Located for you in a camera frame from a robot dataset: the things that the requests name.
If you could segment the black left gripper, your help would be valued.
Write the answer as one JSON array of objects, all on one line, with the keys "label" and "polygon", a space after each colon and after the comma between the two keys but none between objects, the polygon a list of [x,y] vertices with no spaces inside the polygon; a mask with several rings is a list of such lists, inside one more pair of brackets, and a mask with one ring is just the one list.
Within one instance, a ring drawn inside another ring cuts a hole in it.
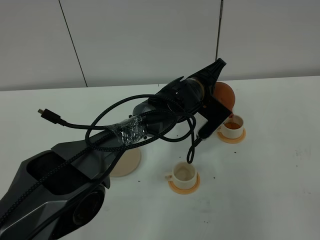
[{"label": "black left gripper", "polygon": [[193,73],[189,78],[177,78],[163,87],[156,95],[172,99],[189,114],[195,114],[203,105],[206,95],[212,94],[214,86],[226,62],[218,58],[214,63]]}]

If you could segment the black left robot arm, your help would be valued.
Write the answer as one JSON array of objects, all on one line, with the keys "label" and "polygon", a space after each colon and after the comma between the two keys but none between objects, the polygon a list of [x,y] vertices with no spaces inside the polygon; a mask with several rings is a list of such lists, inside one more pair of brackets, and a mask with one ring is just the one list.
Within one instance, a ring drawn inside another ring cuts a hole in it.
[{"label": "black left robot arm", "polygon": [[80,141],[64,142],[23,161],[0,201],[3,240],[57,240],[89,223],[101,209],[110,174],[125,152],[166,136],[176,124],[187,122],[191,139],[186,161],[231,111],[214,97],[225,62],[219,58],[191,76],[179,77],[156,94],[142,99],[132,115],[112,125],[72,124],[58,114],[40,110],[42,118],[71,129],[85,130]]}]

